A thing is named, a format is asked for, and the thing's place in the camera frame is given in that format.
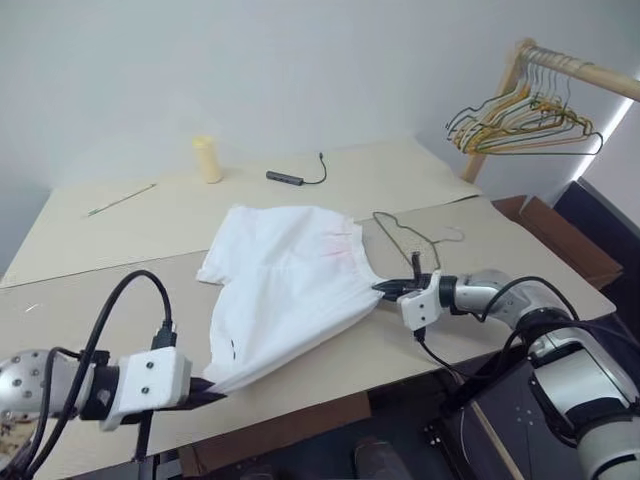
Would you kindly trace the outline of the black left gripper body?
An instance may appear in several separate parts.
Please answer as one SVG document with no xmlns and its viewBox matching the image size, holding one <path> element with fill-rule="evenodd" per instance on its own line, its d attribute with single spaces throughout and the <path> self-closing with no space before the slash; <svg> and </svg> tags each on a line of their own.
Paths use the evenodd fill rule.
<svg viewBox="0 0 640 480">
<path fill-rule="evenodd" d="M 137 439 L 136 439 L 132 460 L 144 461 L 145 458 L 147 457 L 148 445 L 149 445 L 150 435 L 151 435 L 152 420 L 153 420 L 153 415 L 155 413 L 191 411 L 200 407 L 201 407 L 201 404 L 198 404 L 197 402 L 189 401 L 189 402 L 185 402 L 184 404 L 173 406 L 173 407 L 164 407 L 164 408 L 158 408 L 154 410 L 146 410 L 140 413 L 126 415 L 121 421 L 122 425 L 138 426 Z"/>
</svg>

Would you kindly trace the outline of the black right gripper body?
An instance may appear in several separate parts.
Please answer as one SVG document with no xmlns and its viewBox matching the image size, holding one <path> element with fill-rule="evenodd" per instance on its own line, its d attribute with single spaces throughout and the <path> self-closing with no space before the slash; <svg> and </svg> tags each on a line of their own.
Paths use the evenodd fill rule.
<svg viewBox="0 0 640 480">
<path fill-rule="evenodd" d="M 401 282 L 399 296 L 427 289 L 431 284 L 432 273 L 422 271 L 421 253 L 414 251 L 410 258 L 413 277 Z"/>
</svg>

